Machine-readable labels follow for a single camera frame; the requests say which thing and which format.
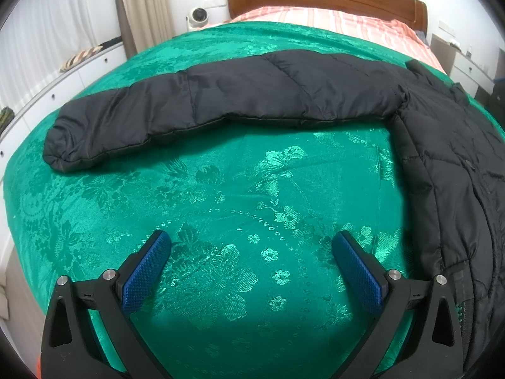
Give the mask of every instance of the white curtain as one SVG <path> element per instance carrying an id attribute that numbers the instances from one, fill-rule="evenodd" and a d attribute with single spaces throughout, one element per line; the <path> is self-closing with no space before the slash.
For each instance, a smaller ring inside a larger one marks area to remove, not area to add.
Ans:
<path id="1" fill-rule="evenodd" d="M 119 35 L 114 0 L 20 0 L 0 30 L 0 107 L 21 110 L 68 58 Z"/>

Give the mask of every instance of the green bedspread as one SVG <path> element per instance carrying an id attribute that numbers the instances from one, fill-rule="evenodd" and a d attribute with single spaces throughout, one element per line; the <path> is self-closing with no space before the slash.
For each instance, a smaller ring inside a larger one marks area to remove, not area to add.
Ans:
<path id="1" fill-rule="evenodd" d="M 284 49 L 398 65 L 409 59 L 328 31 L 248 22 L 147 50 L 81 95 Z M 45 310 L 59 275 L 96 278 L 117 268 L 154 229 L 165 229 L 171 258 L 132 320 L 175 379 L 328 378 L 370 323 L 330 253 L 340 229 L 386 268 L 412 275 L 407 200 L 389 133 L 379 123 L 317 132 L 230 123 L 63 175 L 41 157 L 56 114 L 24 141 L 4 178 L 9 227 L 27 281 Z M 394 360 L 408 322 L 382 368 Z M 120 366 L 100 327 L 98 334 Z"/>

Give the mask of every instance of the drawer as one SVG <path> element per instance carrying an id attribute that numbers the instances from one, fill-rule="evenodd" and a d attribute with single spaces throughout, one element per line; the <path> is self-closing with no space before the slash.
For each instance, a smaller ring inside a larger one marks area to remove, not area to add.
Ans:
<path id="1" fill-rule="evenodd" d="M 19 118 L 6 136 L 0 141 L 0 181 L 5 173 L 7 162 L 29 133 L 30 130 L 26 126 L 26 123 L 22 118 Z"/>
<path id="2" fill-rule="evenodd" d="M 449 77 L 455 83 L 460 83 L 465 91 L 468 92 L 471 97 L 475 98 L 475 94 L 477 93 L 477 88 L 479 88 L 479 85 L 468 75 L 466 75 L 460 69 L 453 67 L 453 70 L 450 72 Z"/>
<path id="3" fill-rule="evenodd" d="M 481 71 L 475 64 L 469 61 L 463 54 L 456 53 L 454 58 L 454 67 L 468 75 L 478 85 L 484 88 L 489 94 L 493 93 L 494 83 Z"/>
<path id="4" fill-rule="evenodd" d="M 30 130 L 33 130 L 40 121 L 84 89 L 79 74 L 75 71 L 69 71 L 69 73 L 66 78 L 47 91 L 24 113 L 23 118 Z"/>
<path id="5" fill-rule="evenodd" d="M 113 50 L 99 54 L 95 59 L 79 68 L 78 73 L 84 87 L 91 85 L 103 75 L 126 62 L 126 53 L 123 45 Z"/>

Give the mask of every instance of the metal screw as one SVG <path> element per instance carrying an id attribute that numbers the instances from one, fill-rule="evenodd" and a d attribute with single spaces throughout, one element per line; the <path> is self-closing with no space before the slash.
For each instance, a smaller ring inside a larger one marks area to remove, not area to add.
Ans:
<path id="1" fill-rule="evenodd" d="M 60 276 L 57 280 L 56 280 L 56 283 L 59 285 L 59 286 L 63 286 L 65 285 L 65 283 L 68 282 L 68 276 L 67 275 L 62 275 Z"/>
<path id="2" fill-rule="evenodd" d="M 437 275 L 435 278 L 440 285 L 445 285 L 447 283 L 447 278 L 443 275 Z"/>
<path id="3" fill-rule="evenodd" d="M 113 269 L 108 269 L 102 274 L 102 278 L 105 280 L 111 280 L 116 276 L 116 271 Z"/>
<path id="4" fill-rule="evenodd" d="M 399 280 L 401 278 L 401 273 L 396 269 L 390 269 L 387 272 L 387 276 L 389 276 L 392 280 Z"/>

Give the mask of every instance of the electrical outlet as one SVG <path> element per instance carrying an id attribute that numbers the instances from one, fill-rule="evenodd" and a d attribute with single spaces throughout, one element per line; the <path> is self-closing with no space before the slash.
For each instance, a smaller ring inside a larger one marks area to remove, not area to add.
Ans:
<path id="1" fill-rule="evenodd" d="M 204 8 L 224 7 L 228 0 L 206 0 L 204 1 Z"/>
<path id="2" fill-rule="evenodd" d="M 456 30 L 442 20 L 439 21 L 438 27 L 439 29 L 444 30 L 446 33 L 451 34 L 453 37 L 456 36 Z"/>

